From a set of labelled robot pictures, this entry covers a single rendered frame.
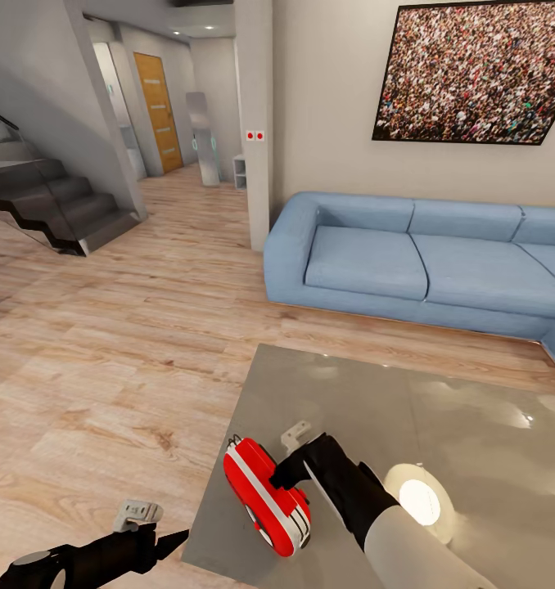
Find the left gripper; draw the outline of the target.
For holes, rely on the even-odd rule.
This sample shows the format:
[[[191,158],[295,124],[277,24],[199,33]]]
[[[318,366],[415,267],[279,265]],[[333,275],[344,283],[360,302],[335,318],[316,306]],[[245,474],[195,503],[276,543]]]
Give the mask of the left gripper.
[[[100,548],[101,567],[93,589],[100,589],[128,571],[147,573],[158,560],[166,558],[188,538],[189,530],[183,530],[158,538],[155,545],[155,528],[156,524],[142,524],[135,532],[113,532],[107,537],[94,540]]]

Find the radio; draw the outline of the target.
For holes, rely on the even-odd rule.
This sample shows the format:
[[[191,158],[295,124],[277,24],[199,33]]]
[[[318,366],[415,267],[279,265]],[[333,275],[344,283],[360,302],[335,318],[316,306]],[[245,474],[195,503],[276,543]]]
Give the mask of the radio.
[[[229,439],[224,472],[233,491],[264,540],[282,557],[294,555],[310,541],[309,500],[296,486],[278,490],[269,482],[277,463],[252,438]]]

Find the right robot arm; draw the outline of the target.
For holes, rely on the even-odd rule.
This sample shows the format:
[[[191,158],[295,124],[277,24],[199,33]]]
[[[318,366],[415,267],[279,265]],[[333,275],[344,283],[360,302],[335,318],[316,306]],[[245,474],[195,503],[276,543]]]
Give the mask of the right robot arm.
[[[302,420],[282,434],[287,458],[269,482],[288,491],[312,479],[385,589],[497,589],[410,515],[367,464],[355,465],[333,436],[323,431],[301,446],[310,429]]]

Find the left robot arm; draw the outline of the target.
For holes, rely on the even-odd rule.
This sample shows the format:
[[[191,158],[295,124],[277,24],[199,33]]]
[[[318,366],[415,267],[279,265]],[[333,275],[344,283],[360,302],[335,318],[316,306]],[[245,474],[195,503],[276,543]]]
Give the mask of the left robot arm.
[[[160,537],[155,545],[156,524],[138,528],[128,519],[155,523],[163,514],[157,504],[126,499],[111,535],[82,547],[64,544],[22,556],[0,577],[0,589],[100,589],[128,571],[147,573],[188,538],[189,530]]]

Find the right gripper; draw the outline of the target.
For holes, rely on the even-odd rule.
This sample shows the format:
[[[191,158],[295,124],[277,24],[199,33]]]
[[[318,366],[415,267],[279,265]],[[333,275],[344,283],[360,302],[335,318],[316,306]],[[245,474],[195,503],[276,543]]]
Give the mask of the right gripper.
[[[301,480],[311,479],[309,476],[305,476],[299,468],[299,452],[302,450],[302,446],[296,449],[290,456],[278,464],[275,467],[275,474],[269,478],[269,482],[277,490],[283,486],[288,491],[291,490]]]

